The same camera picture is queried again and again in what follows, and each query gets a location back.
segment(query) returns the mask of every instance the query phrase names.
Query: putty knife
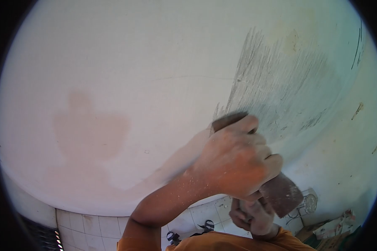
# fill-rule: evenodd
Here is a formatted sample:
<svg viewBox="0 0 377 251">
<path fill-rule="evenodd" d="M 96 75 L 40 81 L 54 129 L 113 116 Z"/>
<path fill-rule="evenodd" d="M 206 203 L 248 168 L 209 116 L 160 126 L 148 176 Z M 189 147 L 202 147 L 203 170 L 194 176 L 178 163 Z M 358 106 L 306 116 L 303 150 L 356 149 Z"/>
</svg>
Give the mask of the putty knife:
<svg viewBox="0 0 377 251">
<path fill-rule="evenodd" d="M 222 128 L 238 122 L 248 113 L 234 113 L 212 122 L 211 134 L 221 130 Z M 303 195 L 296 184 L 286 177 L 283 173 L 279 173 L 275 178 L 264 183 L 259 192 L 269 202 L 279 218 L 284 217 L 295 209 L 302 201 Z"/>
</svg>

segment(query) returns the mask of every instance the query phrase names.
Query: hand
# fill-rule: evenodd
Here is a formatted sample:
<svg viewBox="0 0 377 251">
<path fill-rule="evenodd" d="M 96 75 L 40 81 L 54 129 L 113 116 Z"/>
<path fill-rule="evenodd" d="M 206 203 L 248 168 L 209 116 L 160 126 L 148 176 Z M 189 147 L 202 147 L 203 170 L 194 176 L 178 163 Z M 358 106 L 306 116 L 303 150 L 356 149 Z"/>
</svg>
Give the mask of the hand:
<svg viewBox="0 0 377 251">
<path fill-rule="evenodd" d="M 263 197 L 253 202 L 242 201 L 241 207 L 240 201 L 234 198 L 229 215 L 236 226 L 250 231 L 253 236 L 276 236 L 279 227 L 273 224 L 275 213 L 271 204 Z"/>
<path fill-rule="evenodd" d="M 257 128 L 258 119 L 247 115 L 209 138 L 192 170 L 212 193 L 254 201 L 260 196 L 253 193 L 279 174 L 282 157 L 271 154 L 262 135 L 249 134 Z"/>
</svg>

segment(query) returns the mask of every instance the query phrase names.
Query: tiled floor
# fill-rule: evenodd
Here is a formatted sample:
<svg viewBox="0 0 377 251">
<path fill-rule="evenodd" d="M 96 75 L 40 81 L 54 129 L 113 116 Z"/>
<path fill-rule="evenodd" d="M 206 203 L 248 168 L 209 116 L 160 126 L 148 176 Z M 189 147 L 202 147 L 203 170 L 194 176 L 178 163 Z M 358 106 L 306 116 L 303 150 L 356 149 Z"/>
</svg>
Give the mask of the tiled floor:
<svg viewBox="0 0 377 251">
<path fill-rule="evenodd" d="M 207 219 L 215 223 L 215 231 L 235 234 L 251 238 L 251 234 L 236 227 L 229 217 L 231 198 L 214 200 L 212 202 L 186 209 L 169 224 L 161 229 L 161 246 L 164 251 L 169 245 L 166 238 L 168 231 L 173 231 L 187 238 L 194 233 L 201 233 L 198 224 L 204 224 Z M 116 243 L 123 235 L 128 217 L 104 217 L 82 215 L 56 209 L 57 224 L 63 242 L 64 251 L 115 251 Z M 290 230 L 295 235 L 303 224 L 300 218 L 286 224 L 288 219 L 276 217 L 274 223 Z"/>
</svg>

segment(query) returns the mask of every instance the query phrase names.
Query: sandal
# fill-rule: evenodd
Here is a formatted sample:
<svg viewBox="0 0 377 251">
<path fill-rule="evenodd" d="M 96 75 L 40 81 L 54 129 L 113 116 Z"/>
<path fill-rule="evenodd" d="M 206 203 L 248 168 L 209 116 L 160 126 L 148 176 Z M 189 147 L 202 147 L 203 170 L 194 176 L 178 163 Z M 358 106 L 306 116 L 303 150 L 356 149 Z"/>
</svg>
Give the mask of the sandal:
<svg viewBox="0 0 377 251">
<path fill-rule="evenodd" d="M 168 239 L 168 241 L 170 242 L 170 244 L 171 245 L 175 245 L 175 246 L 177 246 L 177 244 L 179 244 L 181 242 L 181 240 L 179 240 L 179 237 L 180 237 L 180 235 L 175 234 L 172 231 L 169 231 L 166 234 L 166 238 Z"/>
<path fill-rule="evenodd" d="M 214 228 L 215 228 L 215 225 L 214 225 L 213 221 L 211 221 L 211 220 L 206 220 L 204 222 L 203 226 L 201 226 L 201 225 L 198 225 L 198 226 L 200 228 L 204 229 L 204 233 L 208 233 L 208 232 L 214 231 Z"/>
</svg>

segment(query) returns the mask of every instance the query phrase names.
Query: orange shirt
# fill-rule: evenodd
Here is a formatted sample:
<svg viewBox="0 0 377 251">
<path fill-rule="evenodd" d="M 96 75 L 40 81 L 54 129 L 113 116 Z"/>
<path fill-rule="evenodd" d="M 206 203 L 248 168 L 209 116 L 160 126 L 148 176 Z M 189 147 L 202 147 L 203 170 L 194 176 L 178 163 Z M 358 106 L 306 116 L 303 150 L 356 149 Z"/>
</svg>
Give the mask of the orange shirt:
<svg viewBox="0 0 377 251">
<path fill-rule="evenodd" d="M 147 251 L 160 250 L 156 244 L 136 238 L 121 238 L 117 243 L 117 251 Z M 232 234 L 209 232 L 183 239 L 179 245 L 168 246 L 166 251 L 295 251 L 315 250 L 309 245 L 303 244 L 291 232 L 279 228 L 276 237 L 268 241 L 259 241 L 251 238 L 240 237 Z"/>
</svg>

